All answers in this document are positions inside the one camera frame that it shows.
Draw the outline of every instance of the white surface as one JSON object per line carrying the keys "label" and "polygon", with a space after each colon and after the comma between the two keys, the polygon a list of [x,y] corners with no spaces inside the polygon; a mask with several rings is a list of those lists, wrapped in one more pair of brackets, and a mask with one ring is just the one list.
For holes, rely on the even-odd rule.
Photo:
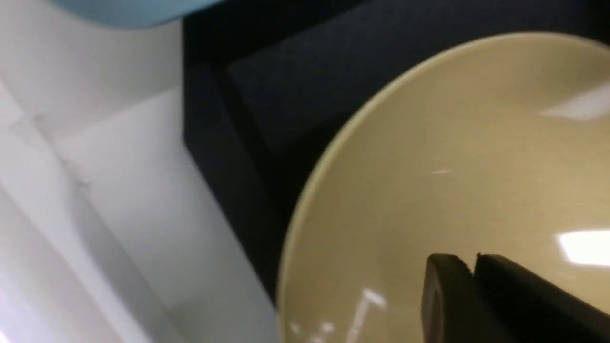
{"label": "white surface", "polygon": [[40,0],[0,0],[0,78],[47,133],[77,130],[178,85],[180,24],[119,31]]}
{"label": "white surface", "polygon": [[[70,224],[74,232],[91,226],[99,232],[85,238],[101,234],[108,244],[112,236],[101,233],[105,224],[129,256],[125,259],[131,258],[143,283],[152,289],[152,297],[158,297],[157,305],[167,310],[190,342],[277,342],[275,311],[181,143],[179,23],[146,31],[112,31],[70,18],[40,1],[0,0],[0,51],[0,78],[76,179],[66,186],[66,179],[41,178],[36,184],[44,192],[65,192],[54,199],[45,198],[44,192],[41,199],[31,193],[29,197],[33,184],[9,181],[22,187],[15,193],[26,194],[24,203],[51,204],[48,209],[38,204],[41,212],[27,214],[38,216],[36,226],[47,227],[50,233],[47,218]],[[26,129],[18,133],[22,140],[31,128],[24,122]],[[12,151],[12,157],[20,154]],[[36,175],[44,164],[32,163],[24,174]],[[14,177],[21,177],[18,167],[13,171]],[[95,212],[101,220],[94,218]],[[65,241],[48,238],[56,245]],[[121,250],[86,247],[90,250],[78,248],[84,262],[73,261],[74,257],[69,262],[75,268],[112,258],[101,271],[124,302],[96,301],[122,307],[112,316],[113,325],[142,339],[176,342],[163,337],[171,332],[169,323],[152,324],[155,301],[148,295],[139,298],[136,291],[142,280],[128,277],[119,282],[132,266],[116,266],[114,258]],[[90,287],[101,277],[77,274]],[[155,315],[145,316],[147,306]],[[121,317],[127,312],[135,317]],[[123,341],[139,339],[125,336]]]}
{"label": "white surface", "polygon": [[176,88],[56,141],[193,342],[278,341],[275,312],[181,143]]}
{"label": "white surface", "polygon": [[[37,230],[40,240],[52,247],[64,261],[61,268],[75,274],[76,284],[66,280],[60,286],[85,289],[95,304],[92,310],[101,311],[104,321],[117,332],[120,341],[182,342],[148,283],[77,188],[53,149],[33,122],[11,101],[1,84],[0,95],[0,114],[5,124],[0,127],[0,186]],[[3,222],[1,226],[11,228],[12,222]],[[15,231],[4,231],[1,241],[17,239]],[[53,292],[54,279],[44,278],[48,276],[48,269],[41,262],[24,270],[24,273],[39,274],[48,281],[33,285],[38,287],[33,296],[49,298],[47,301],[62,300]],[[81,327],[90,323],[85,314],[79,318],[83,322],[67,319],[64,329],[69,331],[70,325]],[[98,341],[97,336],[93,336],[91,340],[117,341],[116,338],[108,341],[104,337],[100,335]]]}
{"label": "white surface", "polygon": [[119,341],[74,273],[3,190],[0,237],[0,343]]}

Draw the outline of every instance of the white wall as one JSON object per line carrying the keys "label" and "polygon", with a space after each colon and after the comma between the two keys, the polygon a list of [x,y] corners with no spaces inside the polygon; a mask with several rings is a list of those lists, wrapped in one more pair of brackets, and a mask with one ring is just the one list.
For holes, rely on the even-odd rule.
{"label": "white wall", "polygon": [[[113,31],[0,0],[0,78],[79,185],[58,205],[65,218],[97,213],[188,341],[277,342],[273,307],[182,146],[181,68],[179,23]],[[141,302],[124,304],[134,330],[170,332],[150,332]]]}

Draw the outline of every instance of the light blue object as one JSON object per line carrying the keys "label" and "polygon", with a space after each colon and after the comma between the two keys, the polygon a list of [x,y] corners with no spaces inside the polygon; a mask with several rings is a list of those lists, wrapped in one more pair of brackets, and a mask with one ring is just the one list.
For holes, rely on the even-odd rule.
{"label": "light blue object", "polygon": [[222,0],[48,0],[90,21],[145,27],[178,19]]}

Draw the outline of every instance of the black surface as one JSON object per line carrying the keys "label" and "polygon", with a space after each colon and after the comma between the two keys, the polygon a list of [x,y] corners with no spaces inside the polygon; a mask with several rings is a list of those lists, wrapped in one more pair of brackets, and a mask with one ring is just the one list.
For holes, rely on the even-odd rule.
{"label": "black surface", "polygon": [[608,42],[609,9],[608,0],[229,0],[187,18],[185,142],[270,297],[298,193],[350,113],[408,68],[476,38],[553,31]]}

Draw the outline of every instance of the plate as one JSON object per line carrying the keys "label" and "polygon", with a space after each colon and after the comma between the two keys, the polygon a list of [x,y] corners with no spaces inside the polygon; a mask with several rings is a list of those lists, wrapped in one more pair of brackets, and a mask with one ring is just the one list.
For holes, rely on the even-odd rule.
{"label": "plate", "polygon": [[423,62],[340,131],[292,218],[286,343],[421,342],[431,253],[504,255],[610,312],[610,49],[512,34]]}

